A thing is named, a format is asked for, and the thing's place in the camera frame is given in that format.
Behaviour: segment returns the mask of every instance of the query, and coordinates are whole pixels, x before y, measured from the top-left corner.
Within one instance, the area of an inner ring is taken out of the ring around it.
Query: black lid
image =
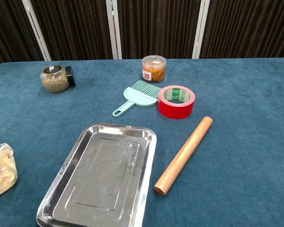
[[[74,76],[71,66],[65,67],[65,71],[66,71],[67,80],[70,86],[76,86],[75,76]]]

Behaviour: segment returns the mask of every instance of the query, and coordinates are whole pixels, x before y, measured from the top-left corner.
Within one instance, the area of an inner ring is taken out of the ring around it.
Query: red tape
[[[169,100],[183,103],[172,103]],[[159,92],[158,109],[161,114],[173,119],[188,117],[194,107],[195,94],[183,86],[167,86]]]

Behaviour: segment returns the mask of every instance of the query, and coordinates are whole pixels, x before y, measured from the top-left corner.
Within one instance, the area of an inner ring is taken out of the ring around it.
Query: brush bristles
[[[132,88],[156,99],[158,99],[159,91],[161,90],[161,88],[148,84],[142,80],[137,81],[132,85]]]

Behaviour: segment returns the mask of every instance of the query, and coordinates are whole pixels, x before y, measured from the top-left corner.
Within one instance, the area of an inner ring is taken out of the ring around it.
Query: tray rim
[[[78,137],[78,139],[74,143],[71,151],[67,155],[64,163],[62,164],[60,170],[58,171],[56,177],[54,178],[51,186],[49,187],[44,198],[42,199],[42,201],[41,201],[41,203],[38,207],[37,214],[36,214],[36,222],[39,226],[41,226],[41,227],[58,227],[57,225],[52,225],[45,220],[45,218],[43,216],[44,208],[45,208],[46,204],[48,203],[49,199],[51,198],[52,194],[54,193],[55,188],[57,187],[60,180],[62,179],[64,171],[69,166],[70,160],[72,159],[73,155],[75,154],[75,151],[77,150],[78,145],[82,141],[84,135],[87,133],[89,128],[95,127],[95,126],[108,126],[108,127],[114,127],[114,128],[129,128],[129,129],[134,129],[134,130],[143,130],[143,131],[147,131],[151,135],[151,143],[149,145],[148,158],[147,158],[147,162],[146,162],[146,166],[145,166],[144,177],[143,177],[142,184],[141,184],[141,192],[144,192],[144,193],[140,193],[140,195],[139,195],[138,203],[137,203],[137,212],[136,212],[137,214],[140,214],[140,213],[144,214],[146,199],[147,199],[147,193],[148,193],[148,188],[149,188],[149,183],[150,183],[151,167],[152,167],[154,153],[155,153],[156,144],[157,144],[157,135],[155,134],[155,132],[153,130],[146,128],[146,127],[113,124],[113,123],[105,123],[105,122],[96,122],[94,124],[88,125],[81,132],[80,136]],[[138,215],[137,217],[138,218],[135,219],[134,226],[135,227],[141,227],[142,222],[143,222],[143,217],[141,218],[140,215]]]

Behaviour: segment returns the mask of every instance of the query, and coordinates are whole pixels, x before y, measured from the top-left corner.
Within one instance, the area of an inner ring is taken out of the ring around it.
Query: stainless steel tray
[[[156,142],[147,128],[88,126],[42,200],[37,223],[140,227]]]

